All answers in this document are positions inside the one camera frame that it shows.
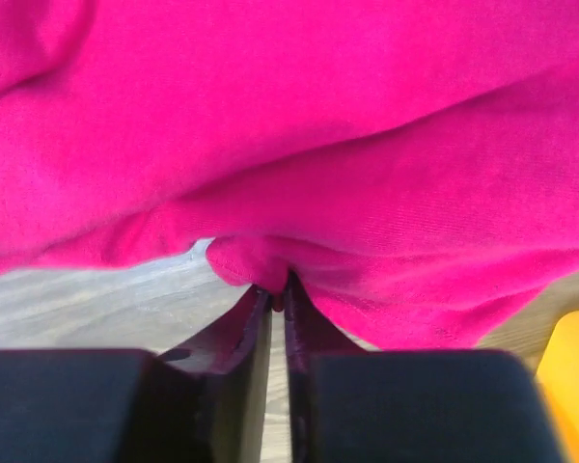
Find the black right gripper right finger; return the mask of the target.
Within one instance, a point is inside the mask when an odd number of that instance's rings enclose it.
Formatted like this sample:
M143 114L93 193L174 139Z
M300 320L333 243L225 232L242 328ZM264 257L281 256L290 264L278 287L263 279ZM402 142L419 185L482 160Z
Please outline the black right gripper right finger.
M562 462L537 386L501 350L369 351L283 293L295 462Z

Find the pink magenta t shirt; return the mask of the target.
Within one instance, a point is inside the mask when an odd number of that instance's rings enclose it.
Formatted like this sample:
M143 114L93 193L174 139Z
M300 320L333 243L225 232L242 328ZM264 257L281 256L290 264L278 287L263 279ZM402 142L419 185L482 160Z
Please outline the pink magenta t shirt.
M202 239L474 344L579 270L579 1L0 1L0 274Z

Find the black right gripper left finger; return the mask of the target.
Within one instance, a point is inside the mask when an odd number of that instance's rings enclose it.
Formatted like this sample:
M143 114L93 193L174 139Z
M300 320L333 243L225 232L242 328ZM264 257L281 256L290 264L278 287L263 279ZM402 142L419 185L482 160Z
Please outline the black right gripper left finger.
M0 350L0 462L257 462L271 297L170 350Z

